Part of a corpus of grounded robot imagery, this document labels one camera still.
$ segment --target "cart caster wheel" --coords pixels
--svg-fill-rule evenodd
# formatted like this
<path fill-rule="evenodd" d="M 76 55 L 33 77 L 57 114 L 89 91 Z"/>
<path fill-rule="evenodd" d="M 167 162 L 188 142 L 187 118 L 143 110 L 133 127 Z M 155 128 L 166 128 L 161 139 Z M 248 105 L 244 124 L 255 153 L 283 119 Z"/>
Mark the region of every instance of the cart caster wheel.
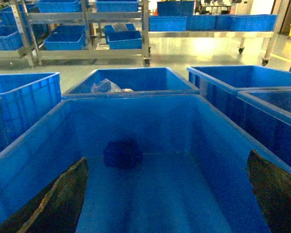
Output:
<path fill-rule="evenodd" d="M 150 60 L 145 60 L 144 61 L 144 65 L 145 65 L 145 67 L 149 67 L 150 66 Z"/>
<path fill-rule="evenodd" d="M 266 66 L 268 64 L 268 60 L 262 59 L 262 66 Z"/>
<path fill-rule="evenodd" d="M 243 53 L 243 50 L 244 50 L 244 48 L 239 48 L 238 49 L 239 54 L 242 54 Z"/>

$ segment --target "bin floor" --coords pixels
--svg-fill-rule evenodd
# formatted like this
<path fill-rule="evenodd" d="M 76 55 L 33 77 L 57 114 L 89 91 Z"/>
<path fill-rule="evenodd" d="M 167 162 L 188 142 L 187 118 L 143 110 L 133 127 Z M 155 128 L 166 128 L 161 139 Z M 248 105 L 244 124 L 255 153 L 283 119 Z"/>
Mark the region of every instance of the bin floor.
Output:
<path fill-rule="evenodd" d="M 78 233 L 232 232 L 190 154 L 146 154 L 132 170 L 87 162 Z"/>

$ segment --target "clear plastic bag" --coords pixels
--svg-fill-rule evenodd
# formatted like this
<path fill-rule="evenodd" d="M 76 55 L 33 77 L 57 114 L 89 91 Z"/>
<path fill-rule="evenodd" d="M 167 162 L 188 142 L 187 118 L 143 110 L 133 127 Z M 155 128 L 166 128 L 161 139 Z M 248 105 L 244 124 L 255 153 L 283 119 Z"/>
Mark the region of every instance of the clear plastic bag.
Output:
<path fill-rule="evenodd" d="M 123 92 L 118 85 L 111 82 L 109 79 L 104 79 L 98 83 L 94 83 L 91 91 L 92 93 Z"/>
<path fill-rule="evenodd" d="M 114 23 L 112 27 L 115 32 L 126 32 L 128 31 L 127 26 L 125 23 Z"/>

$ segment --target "shiny floor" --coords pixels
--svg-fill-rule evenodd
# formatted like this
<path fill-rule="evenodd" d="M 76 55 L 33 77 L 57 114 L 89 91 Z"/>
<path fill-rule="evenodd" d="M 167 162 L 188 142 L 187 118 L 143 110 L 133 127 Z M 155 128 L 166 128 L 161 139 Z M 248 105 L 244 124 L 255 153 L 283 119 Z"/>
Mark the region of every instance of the shiny floor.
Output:
<path fill-rule="evenodd" d="M 188 78 L 186 67 L 215 65 L 261 65 L 268 39 L 245 41 L 245 50 L 238 53 L 239 38 L 152 38 L 151 67 L 170 67 Z M 291 39 L 278 35 L 267 67 L 289 70 Z M 60 72 L 61 89 L 65 92 L 83 80 L 88 73 L 100 68 L 143 67 L 141 57 L 133 59 L 44 61 L 43 66 L 31 68 L 27 59 L 0 61 L 0 74 Z"/>

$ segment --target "metal shelving cart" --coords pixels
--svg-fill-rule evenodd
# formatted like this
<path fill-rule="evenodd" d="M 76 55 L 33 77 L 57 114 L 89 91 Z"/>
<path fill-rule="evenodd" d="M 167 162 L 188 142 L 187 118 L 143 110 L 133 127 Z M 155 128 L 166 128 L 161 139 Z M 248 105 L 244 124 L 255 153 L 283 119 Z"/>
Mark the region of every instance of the metal shelving cart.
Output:
<path fill-rule="evenodd" d="M 28 35 L 26 32 L 25 24 L 24 24 L 25 19 L 22 17 L 17 0 L 9 0 L 9 2 L 0 0 L 0 4 L 6 4 L 6 3 L 10 3 L 11 5 L 12 12 L 16 20 L 16 25 L 20 33 L 21 40 L 23 42 L 23 47 L 19 48 L 18 50 L 0 50 L 0 60 L 11 61 L 11 60 L 21 59 L 24 56 L 26 56 L 28 59 L 29 65 L 33 67 L 37 63 L 37 57 L 33 53 L 33 51 L 35 51 L 36 52 L 35 54 L 37 54 L 38 46 L 37 46 L 36 40 L 33 40 L 33 43 L 30 44 Z M 34 36 L 32 28 L 29 29 L 29 32 L 31 36 Z"/>
<path fill-rule="evenodd" d="M 85 25 L 87 46 L 83 50 L 46 50 L 41 44 L 37 51 L 37 59 L 40 64 L 43 60 L 62 59 L 101 59 L 101 58 L 128 58 L 139 56 L 143 58 L 144 65 L 150 66 L 149 55 L 149 23 L 148 23 L 148 0 L 141 3 L 139 12 L 97 12 L 95 5 L 86 8 L 85 0 L 81 1 L 83 12 L 80 13 L 29 13 L 27 20 L 29 25 L 46 24 L 68 24 Z M 141 22 L 142 23 L 142 49 L 131 50 L 106 50 L 99 49 L 103 38 L 101 23 L 114 22 Z M 90 24 L 98 24 L 98 33 L 91 35 Z"/>

